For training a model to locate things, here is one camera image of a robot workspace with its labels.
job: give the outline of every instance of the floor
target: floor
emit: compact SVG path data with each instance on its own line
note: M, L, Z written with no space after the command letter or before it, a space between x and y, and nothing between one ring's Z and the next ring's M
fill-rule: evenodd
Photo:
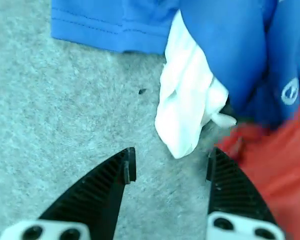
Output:
M207 154L228 130L209 123L191 155L171 156L154 127L164 62L52 39L50 1L0 0L0 233L135 147L114 239L204 239Z

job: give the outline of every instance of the blue garment sleeve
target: blue garment sleeve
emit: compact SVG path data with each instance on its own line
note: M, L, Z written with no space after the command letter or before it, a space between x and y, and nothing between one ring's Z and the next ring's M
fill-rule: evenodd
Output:
M52 0L51 36L115 51L163 54L178 0Z
M300 105L300 0L280 0L267 33L268 81L281 121Z
M184 23L236 113L266 70L265 22L274 7L265 0L180 0Z

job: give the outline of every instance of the orange-red cloth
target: orange-red cloth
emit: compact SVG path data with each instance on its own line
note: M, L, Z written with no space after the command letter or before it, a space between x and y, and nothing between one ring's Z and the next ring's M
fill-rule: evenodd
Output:
M276 131L244 124L217 146L237 161L279 226L300 240L300 108Z

